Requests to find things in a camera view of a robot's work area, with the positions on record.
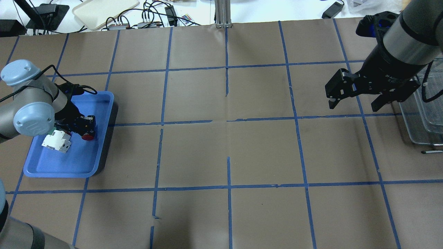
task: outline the white object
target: white object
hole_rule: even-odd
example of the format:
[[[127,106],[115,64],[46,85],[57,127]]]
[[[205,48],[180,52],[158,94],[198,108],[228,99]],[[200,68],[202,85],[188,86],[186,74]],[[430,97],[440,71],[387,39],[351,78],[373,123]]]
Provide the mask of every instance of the white object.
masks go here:
[[[139,4],[139,0],[86,0],[72,9],[88,29],[103,26],[108,17],[116,18],[118,14]]]
[[[14,127],[23,135],[37,136],[54,127],[54,108],[45,102],[33,102],[20,108],[14,116]]]
[[[52,134],[48,134],[45,137],[42,146],[51,150],[66,153],[71,146],[71,141],[69,141],[70,138],[71,136],[64,131],[54,130]]]

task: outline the grid square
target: grid square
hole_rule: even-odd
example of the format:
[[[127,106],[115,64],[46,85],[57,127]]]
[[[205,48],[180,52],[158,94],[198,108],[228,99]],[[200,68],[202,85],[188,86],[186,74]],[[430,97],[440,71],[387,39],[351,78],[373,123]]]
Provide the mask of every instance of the grid square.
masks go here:
[[[301,119],[299,125],[310,183],[378,181],[360,117]]]
[[[228,120],[293,117],[284,66],[229,69]]]
[[[278,22],[255,27],[256,23],[235,23],[228,29],[229,65],[285,63]]]
[[[361,18],[339,18],[338,31],[342,38],[343,46],[348,60],[364,60],[377,45],[377,40],[372,37],[361,37],[355,33]]]
[[[230,122],[232,184],[303,183],[293,120]]]
[[[281,22],[289,63],[344,61],[331,19]]]
[[[61,74],[109,72],[116,31],[69,34],[60,62]]]
[[[82,194],[19,194],[12,216],[72,243]]]
[[[1,179],[6,191],[15,191],[32,138],[19,135],[0,146]]]
[[[83,76],[70,76],[64,78],[72,82],[73,84],[87,85],[93,87],[97,91],[104,91],[108,75],[107,74],[83,75]],[[63,84],[64,81],[59,77],[56,77],[55,83],[60,85]]]
[[[3,66],[6,65],[8,61],[9,55],[12,52],[12,48],[16,43],[17,37],[2,37],[0,38],[0,43],[2,44],[2,50],[0,53],[0,67],[3,69]]]
[[[169,68],[225,66],[225,30],[215,24],[175,27]]]
[[[379,185],[310,187],[318,248],[397,248]]]
[[[106,165],[89,179],[89,189],[144,188],[155,186],[160,128],[114,127]]]
[[[356,73],[361,69],[361,66],[363,65],[362,62],[357,63],[349,63],[349,66],[351,68],[351,73]],[[373,112],[371,103],[374,101],[378,95],[371,95],[371,94],[361,94],[358,96],[360,98],[361,107],[363,108],[363,112],[365,114],[372,114],[372,113],[394,113],[394,109],[391,105],[384,105],[378,112]]]
[[[294,104],[298,116],[360,114],[355,98],[347,98],[329,109],[325,85],[344,63],[290,66]]]
[[[145,249],[154,223],[153,192],[87,193],[76,246]]]
[[[425,148],[411,143],[403,117],[367,117],[366,121],[383,180],[443,178],[443,154],[421,154]]]
[[[166,68],[169,28],[121,30],[113,71]]]
[[[304,188],[232,189],[233,248],[312,248]]]
[[[226,122],[164,126],[159,187],[227,183]]]
[[[11,62],[26,59],[42,70],[51,64],[56,66],[65,40],[66,35],[20,36]]]
[[[402,248],[443,245],[443,184],[385,185]]]
[[[160,122],[164,72],[112,74],[108,91],[118,103],[116,123]]]
[[[153,248],[229,248],[227,190],[158,193]]]
[[[225,69],[169,72],[165,121],[225,121]]]

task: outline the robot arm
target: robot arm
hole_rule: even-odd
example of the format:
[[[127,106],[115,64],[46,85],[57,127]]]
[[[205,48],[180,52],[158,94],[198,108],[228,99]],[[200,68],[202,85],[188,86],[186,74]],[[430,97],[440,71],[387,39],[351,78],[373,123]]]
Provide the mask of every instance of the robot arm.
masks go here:
[[[329,108],[360,94],[378,95],[371,104],[374,112],[392,101],[405,101],[420,86],[411,78],[443,51],[442,17],[441,0],[413,0],[399,16],[366,16],[356,33],[376,37],[378,44],[360,71],[339,69],[325,85]]]
[[[1,71],[1,77],[13,93],[14,101],[0,106],[0,143],[19,134],[44,135],[54,126],[65,132],[75,132],[84,140],[95,136],[95,117],[85,117],[71,102],[72,95],[85,92],[84,86],[66,81],[60,86],[52,83],[27,60],[9,63]]]

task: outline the white tray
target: white tray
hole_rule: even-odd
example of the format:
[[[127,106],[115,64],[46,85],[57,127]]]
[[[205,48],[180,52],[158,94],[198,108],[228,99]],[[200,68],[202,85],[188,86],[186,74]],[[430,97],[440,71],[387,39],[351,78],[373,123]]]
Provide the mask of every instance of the white tray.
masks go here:
[[[117,17],[122,11],[139,4],[139,0],[86,0],[72,9],[74,16],[78,17],[90,30],[103,26],[110,16]]]

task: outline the plastic tray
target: plastic tray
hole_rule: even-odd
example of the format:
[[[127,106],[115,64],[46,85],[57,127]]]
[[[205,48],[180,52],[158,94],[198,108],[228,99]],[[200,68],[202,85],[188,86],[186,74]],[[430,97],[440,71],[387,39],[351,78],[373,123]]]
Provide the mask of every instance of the plastic tray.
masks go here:
[[[81,113],[95,115],[97,133],[94,140],[84,141],[72,133],[71,148],[64,154],[42,146],[46,135],[34,137],[23,167],[26,176],[87,178],[104,167],[113,131],[113,127],[108,127],[115,122],[117,113],[114,95],[108,91],[100,91],[97,95],[85,93],[73,96],[72,102]]]
[[[86,0],[72,9],[74,16],[91,30],[103,26],[110,16],[117,17],[125,9],[139,4],[139,0]]]
[[[421,101],[421,95],[416,91],[405,102],[399,103],[411,141],[422,145],[443,145],[443,136],[429,132],[424,126],[422,113],[419,110],[419,98]]]

